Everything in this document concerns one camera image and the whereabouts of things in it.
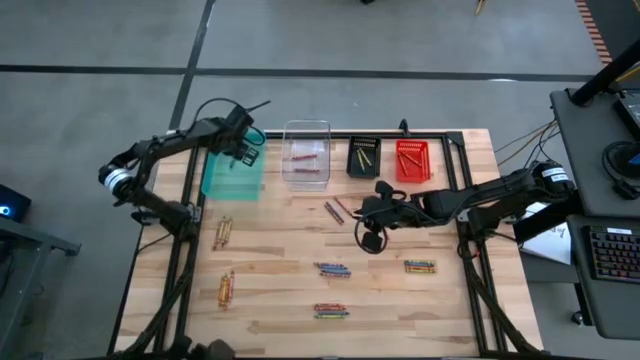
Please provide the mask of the black keyboard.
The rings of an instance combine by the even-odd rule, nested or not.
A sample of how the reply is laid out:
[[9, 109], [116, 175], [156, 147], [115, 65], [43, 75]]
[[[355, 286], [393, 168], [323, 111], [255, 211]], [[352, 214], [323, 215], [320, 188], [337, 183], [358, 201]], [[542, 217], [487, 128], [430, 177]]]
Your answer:
[[588, 226], [592, 277], [640, 284], [640, 229]]

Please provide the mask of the black diagonal pole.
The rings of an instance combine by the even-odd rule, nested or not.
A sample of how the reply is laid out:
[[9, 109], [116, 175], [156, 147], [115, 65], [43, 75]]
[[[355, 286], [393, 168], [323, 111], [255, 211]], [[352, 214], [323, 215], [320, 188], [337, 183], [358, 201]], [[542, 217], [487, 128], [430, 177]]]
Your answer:
[[595, 95], [608, 88], [620, 76], [625, 74], [640, 61], [640, 38], [630, 45], [623, 53], [606, 65], [593, 78], [570, 95], [570, 101], [577, 106], [583, 106], [591, 101]]

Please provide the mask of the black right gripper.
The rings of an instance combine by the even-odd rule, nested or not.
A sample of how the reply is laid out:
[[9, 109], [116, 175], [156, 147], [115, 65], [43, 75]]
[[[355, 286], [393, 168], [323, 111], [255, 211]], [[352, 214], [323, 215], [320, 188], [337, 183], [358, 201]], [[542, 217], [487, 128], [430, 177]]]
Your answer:
[[360, 248], [365, 252], [382, 252], [389, 240], [387, 229], [422, 227], [424, 196], [424, 192], [407, 194], [386, 181], [378, 181], [375, 195], [364, 198], [361, 208], [352, 213], [356, 223], [366, 229], [360, 236]]

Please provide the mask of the black mesh basket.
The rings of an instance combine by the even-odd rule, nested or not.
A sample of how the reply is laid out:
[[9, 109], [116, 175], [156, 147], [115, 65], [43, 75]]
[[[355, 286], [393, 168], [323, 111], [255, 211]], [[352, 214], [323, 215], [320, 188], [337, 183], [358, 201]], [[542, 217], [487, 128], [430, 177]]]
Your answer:
[[[362, 173], [356, 149], [363, 149], [372, 167], [364, 161], [365, 173]], [[374, 179], [380, 175], [381, 139], [366, 136], [351, 136], [348, 143], [346, 173], [352, 178]]]

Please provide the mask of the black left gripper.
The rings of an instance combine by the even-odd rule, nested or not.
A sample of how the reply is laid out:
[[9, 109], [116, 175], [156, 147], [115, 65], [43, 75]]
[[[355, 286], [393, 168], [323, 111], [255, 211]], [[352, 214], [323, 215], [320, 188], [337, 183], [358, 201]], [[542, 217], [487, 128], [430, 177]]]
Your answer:
[[253, 146], [264, 145], [266, 135], [253, 126], [254, 118], [251, 116], [251, 112], [269, 104], [269, 101], [251, 108], [246, 108], [230, 99], [223, 99], [223, 102], [232, 104], [233, 108], [226, 117], [215, 117], [213, 120], [213, 123], [218, 127], [213, 140], [214, 149], [236, 149], [235, 158], [243, 159], [246, 166], [253, 166], [259, 158], [260, 152], [244, 143]]

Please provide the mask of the teal plastic bin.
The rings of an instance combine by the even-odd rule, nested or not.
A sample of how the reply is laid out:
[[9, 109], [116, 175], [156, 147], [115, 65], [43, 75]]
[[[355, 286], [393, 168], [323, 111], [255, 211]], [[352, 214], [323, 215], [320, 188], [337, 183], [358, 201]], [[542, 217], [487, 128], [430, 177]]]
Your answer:
[[223, 154], [208, 153], [201, 192], [209, 199], [216, 201], [257, 201], [261, 193], [264, 165], [266, 160], [266, 143], [249, 147], [260, 152], [253, 166], [246, 166], [236, 160], [233, 169], [229, 169], [231, 157]]

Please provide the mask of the black laptop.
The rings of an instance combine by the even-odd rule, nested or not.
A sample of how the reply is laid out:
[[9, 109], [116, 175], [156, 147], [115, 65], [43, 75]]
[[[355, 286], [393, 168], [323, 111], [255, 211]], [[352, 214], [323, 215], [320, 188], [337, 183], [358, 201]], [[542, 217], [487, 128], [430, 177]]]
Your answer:
[[629, 130], [640, 141], [640, 96], [625, 95], [614, 103], [614, 110]]

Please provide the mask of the grey computer desk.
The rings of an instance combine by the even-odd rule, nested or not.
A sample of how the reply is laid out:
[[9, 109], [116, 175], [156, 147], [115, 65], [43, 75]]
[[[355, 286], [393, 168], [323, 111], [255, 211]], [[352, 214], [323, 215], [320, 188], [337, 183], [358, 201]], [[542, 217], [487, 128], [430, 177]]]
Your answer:
[[631, 141], [631, 133], [614, 110], [617, 97], [598, 94], [586, 106], [570, 100], [569, 91], [550, 94], [570, 167], [588, 216], [640, 218], [640, 199], [625, 200], [601, 163], [603, 150], [616, 141]]

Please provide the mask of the clear plastic bin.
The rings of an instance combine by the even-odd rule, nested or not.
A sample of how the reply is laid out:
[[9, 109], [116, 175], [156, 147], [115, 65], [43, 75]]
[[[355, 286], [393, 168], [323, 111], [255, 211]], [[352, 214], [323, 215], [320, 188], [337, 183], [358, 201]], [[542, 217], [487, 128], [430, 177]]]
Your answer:
[[[293, 156], [317, 154], [316, 159], [291, 161]], [[330, 179], [331, 127], [325, 120], [289, 121], [283, 130], [281, 176], [291, 191], [322, 192]], [[294, 173], [296, 168], [319, 169], [319, 173]]]

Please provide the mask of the grey metal side table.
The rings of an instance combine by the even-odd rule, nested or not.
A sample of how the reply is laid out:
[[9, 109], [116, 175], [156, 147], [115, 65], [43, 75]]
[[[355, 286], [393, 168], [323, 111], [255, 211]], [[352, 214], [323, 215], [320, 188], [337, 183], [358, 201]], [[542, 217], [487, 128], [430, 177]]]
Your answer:
[[0, 296], [0, 360], [6, 360], [50, 253], [57, 249], [77, 256], [81, 245], [5, 218], [0, 218], [0, 241], [8, 241], [14, 249], [13, 271]]

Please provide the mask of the black device blue light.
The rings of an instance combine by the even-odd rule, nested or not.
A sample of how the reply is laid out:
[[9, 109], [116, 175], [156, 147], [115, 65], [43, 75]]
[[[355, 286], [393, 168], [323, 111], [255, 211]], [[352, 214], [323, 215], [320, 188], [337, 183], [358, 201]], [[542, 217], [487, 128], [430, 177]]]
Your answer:
[[21, 223], [30, 205], [30, 198], [0, 184], [0, 217]]

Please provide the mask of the red mesh basket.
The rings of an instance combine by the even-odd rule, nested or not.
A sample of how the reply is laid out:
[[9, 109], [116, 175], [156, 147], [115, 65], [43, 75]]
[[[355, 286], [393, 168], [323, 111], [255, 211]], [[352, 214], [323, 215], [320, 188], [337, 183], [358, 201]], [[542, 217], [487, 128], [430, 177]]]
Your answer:
[[[402, 152], [405, 152], [414, 159], [418, 160], [422, 164], [422, 167], [418, 167], [410, 162], [406, 157], [402, 155]], [[401, 154], [402, 159], [404, 160], [404, 163], [406, 165], [406, 176], [402, 172], [397, 153]], [[399, 182], [423, 183], [429, 180], [431, 177], [429, 147], [426, 141], [397, 140], [395, 146], [395, 161], [396, 180]]]

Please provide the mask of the grey keyboard shelf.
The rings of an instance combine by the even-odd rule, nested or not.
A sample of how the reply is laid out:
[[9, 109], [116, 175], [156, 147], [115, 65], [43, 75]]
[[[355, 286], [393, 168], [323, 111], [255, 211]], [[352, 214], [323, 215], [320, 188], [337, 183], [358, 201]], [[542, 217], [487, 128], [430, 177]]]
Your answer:
[[594, 279], [587, 234], [588, 226], [640, 229], [640, 222], [571, 215], [567, 225], [585, 322], [604, 338], [640, 341], [640, 284]]

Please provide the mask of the white paper sheet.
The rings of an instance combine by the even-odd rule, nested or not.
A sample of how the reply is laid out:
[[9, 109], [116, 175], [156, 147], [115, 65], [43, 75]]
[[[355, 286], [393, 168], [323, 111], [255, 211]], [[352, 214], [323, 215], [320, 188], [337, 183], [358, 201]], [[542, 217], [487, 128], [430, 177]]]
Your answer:
[[572, 264], [572, 243], [566, 222], [523, 242], [521, 249], [531, 255], [564, 265]]

